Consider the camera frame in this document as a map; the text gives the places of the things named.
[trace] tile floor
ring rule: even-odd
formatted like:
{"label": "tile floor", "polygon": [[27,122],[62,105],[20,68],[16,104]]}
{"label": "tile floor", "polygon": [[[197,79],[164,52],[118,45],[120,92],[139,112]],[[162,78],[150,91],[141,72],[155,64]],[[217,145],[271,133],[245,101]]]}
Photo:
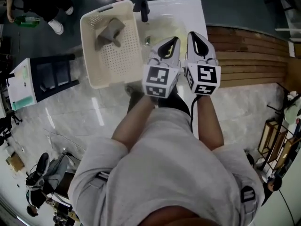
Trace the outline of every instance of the tile floor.
{"label": "tile floor", "polygon": [[[91,88],[82,57],[72,62],[71,73],[79,79],[79,85],[17,112],[23,123],[13,127],[13,137],[8,141],[28,171],[44,152],[56,157],[68,148],[80,158],[98,137],[110,137],[127,113],[129,97],[124,85]],[[183,76],[178,91],[190,106],[194,96]],[[219,89],[212,100],[225,142],[257,148],[265,121],[275,115],[266,105],[278,108],[282,98],[277,84]],[[197,132],[197,120],[194,131]]]}

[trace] white wall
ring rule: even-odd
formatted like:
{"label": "white wall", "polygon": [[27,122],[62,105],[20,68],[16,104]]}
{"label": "white wall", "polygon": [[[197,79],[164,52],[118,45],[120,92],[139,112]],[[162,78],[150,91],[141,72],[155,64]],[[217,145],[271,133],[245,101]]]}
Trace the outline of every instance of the white wall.
{"label": "white wall", "polygon": [[[295,221],[301,219],[301,153],[283,177],[282,192]],[[256,215],[256,226],[293,226],[292,218],[279,192],[274,192]]]}
{"label": "white wall", "polygon": [[0,146],[0,196],[3,198],[11,208],[13,208],[18,216],[25,220],[31,226],[53,226],[53,209],[47,204],[43,204],[38,211],[37,217],[31,217],[26,212],[28,206],[25,194],[25,172],[15,173],[11,166],[5,160],[8,155],[4,151],[5,146]]}

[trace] black faucet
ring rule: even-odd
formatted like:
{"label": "black faucet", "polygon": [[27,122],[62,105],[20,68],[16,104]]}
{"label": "black faucet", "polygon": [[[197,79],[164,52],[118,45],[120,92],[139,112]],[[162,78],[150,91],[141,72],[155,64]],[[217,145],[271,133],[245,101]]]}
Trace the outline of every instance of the black faucet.
{"label": "black faucet", "polygon": [[148,22],[148,14],[150,13],[150,9],[147,0],[136,0],[133,12],[141,12],[141,21],[144,23]]}

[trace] laundry basket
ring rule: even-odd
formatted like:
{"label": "laundry basket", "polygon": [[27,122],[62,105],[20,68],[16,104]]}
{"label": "laundry basket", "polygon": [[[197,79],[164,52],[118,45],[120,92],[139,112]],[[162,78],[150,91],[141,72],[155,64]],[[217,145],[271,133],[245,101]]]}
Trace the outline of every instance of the laundry basket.
{"label": "laundry basket", "polygon": [[[121,1],[89,12],[80,20],[86,69],[90,85],[94,89],[142,78],[143,60],[133,7],[131,1]],[[97,36],[113,18],[119,19],[125,25],[117,36],[121,47],[111,43],[96,51]]]}

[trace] gray shirt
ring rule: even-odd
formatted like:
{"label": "gray shirt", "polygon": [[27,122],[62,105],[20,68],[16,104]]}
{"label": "gray shirt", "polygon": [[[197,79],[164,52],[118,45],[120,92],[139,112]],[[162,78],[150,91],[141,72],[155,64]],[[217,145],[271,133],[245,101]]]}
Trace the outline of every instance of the gray shirt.
{"label": "gray shirt", "polygon": [[[253,218],[264,193],[242,147],[210,151],[193,136],[189,121],[179,110],[159,108],[129,153],[109,138],[89,146],[68,193],[82,224],[136,226],[177,205],[222,226],[245,225],[245,185],[255,192]],[[110,173],[107,182],[95,177],[101,171]]]}

